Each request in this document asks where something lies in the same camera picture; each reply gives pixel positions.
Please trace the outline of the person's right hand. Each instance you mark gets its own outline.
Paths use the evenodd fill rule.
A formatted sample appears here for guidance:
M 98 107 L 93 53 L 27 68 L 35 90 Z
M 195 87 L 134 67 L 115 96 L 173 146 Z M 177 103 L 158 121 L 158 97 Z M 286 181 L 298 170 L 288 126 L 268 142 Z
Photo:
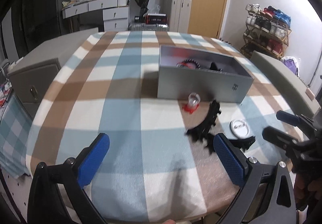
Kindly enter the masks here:
M 316 200 L 321 200 L 321 178 L 311 180 L 308 175 L 297 173 L 294 184 L 294 196 L 296 208 L 298 210 L 304 209 L 308 204 L 310 197 Z

